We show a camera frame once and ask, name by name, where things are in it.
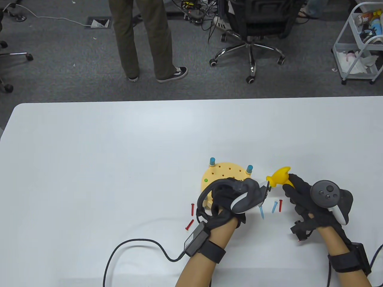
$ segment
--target white vr controller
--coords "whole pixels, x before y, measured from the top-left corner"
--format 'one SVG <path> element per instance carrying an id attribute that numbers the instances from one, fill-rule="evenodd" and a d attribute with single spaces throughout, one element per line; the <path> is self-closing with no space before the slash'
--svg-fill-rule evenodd
<path id="1" fill-rule="evenodd" d="M 332 181 L 320 180 L 311 187 L 310 196 L 315 204 L 331 211 L 341 225 L 348 224 L 354 200 L 351 192 L 340 189 Z"/>

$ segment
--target olive green pants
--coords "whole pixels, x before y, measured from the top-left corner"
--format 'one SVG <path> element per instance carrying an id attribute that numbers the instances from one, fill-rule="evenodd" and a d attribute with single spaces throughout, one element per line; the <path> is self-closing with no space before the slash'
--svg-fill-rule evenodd
<path id="1" fill-rule="evenodd" d="M 163 0 L 136 0 L 144 20 L 154 73 L 158 80 L 175 73 L 173 66 L 172 34 L 168 27 Z M 133 0 L 109 0 L 116 33 L 121 65 L 129 78 L 139 75 L 139 66 L 133 32 Z"/>

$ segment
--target yellow pegboard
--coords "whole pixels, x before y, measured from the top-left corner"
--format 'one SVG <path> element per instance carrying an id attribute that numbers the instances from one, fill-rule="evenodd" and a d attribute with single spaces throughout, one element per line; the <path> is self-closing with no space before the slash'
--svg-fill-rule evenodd
<path id="1" fill-rule="evenodd" d="M 210 166 L 204 173 L 201 182 L 201 192 L 213 181 L 221 178 L 235 178 L 238 180 L 244 180 L 249 178 L 250 174 L 246 173 L 246 169 L 236 165 L 235 163 L 224 162 L 216 163 L 214 166 Z M 213 198 L 211 192 L 208 194 L 207 200 L 203 201 L 203 206 L 211 208 L 213 204 Z"/>

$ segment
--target blue plastic screw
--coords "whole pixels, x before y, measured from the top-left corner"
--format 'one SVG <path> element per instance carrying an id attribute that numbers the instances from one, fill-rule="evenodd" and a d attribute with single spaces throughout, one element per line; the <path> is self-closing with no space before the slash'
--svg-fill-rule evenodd
<path id="1" fill-rule="evenodd" d="M 247 174 L 251 174 L 252 171 L 253 171 L 253 166 L 252 165 L 248 165 L 247 169 L 246 169 L 246 173 Z"/>
<path id="2" fill-rule="evenodd" d="M 275 201 L 275 202 L 274 202 L 273 211 L 272 211 L 271 213 L 274 213 L 274 211 L 275 211 L 275 209 L 276 209 L 277 205 L 278 205 L 278 201 Z"/>
<path id="3" fill-rule="evenodd" d="M 210 158 L 210 163 L 209 163 L 210 166 L 215 166 L 215 158 L 211 157 Z"/>
<path id="4" fill-rule="evenodd" d="M 263 214 L 263 209 L 262 209 L 262 206 L 259 207 L 259 210 L 261 211 L 261 216 L 262 216 L 262 219 L 265 219 L 265 216 Z"/>

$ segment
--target black office chair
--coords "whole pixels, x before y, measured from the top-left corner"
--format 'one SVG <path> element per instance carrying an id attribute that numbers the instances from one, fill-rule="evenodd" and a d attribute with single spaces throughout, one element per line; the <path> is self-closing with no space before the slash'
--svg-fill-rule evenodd
<path id="1" fill-rule="evenodd" d="M 3 29 L 3 25 L 1 24 L 2 20 L 4 18 L 4 13 L 3 13 L 3 10 L 0 9 L 0 32 L 2 31 Z M 8 44 L 7 42 L 5 41 L 0 41 L 0 50 L 1 49 L 4 49 L 4 48 L 7 48 L 8 47 Z M 6 56 L 19 56 L 19 55 L 25 55 L 26 59 L 28 61 L 32 61 L 33 60 L 33 56 L 27 52 L 21 52 L 21 53 L 5 53 L 5 54 L 0 54 L 0 57 L 6 57 Z M 4 90 L 7 92 L 7 93 L 12 93 L 13 92 L 13 86 L 10 85 L 10 84 L 5 84 L 3 82 L 3 80 L 1 79 L 0 77 L 0 85 L 3 86 Z"/>
<path id="2" fill-rule="evenodd" d="M 278 35 L 285 38 L 291 31 L 295 19 L 305 0 L 228 0 L 225 1 L 225 14 L 229 20 L 232 30 L 221 35 L 221 41 L 226 41 L 226 35 L 233 36 L 241 41 L 240 44 L 220 50 L 210 65 L 216 66 L 218 58 L 228 52 L 245 47 L 249 49 L 250 76 L 246 82 L 251 84 L 255 79 L 257 69 L 253 56 L 253 47 L 259 47 L 276 51 L 280 54 L 278 64 L 283 65 L 285 55 L 277 48 L 256 43 L 253 37 L 263 39 L 265 36 Z M 229 12 L 231 4 L 233 13 Z"/>

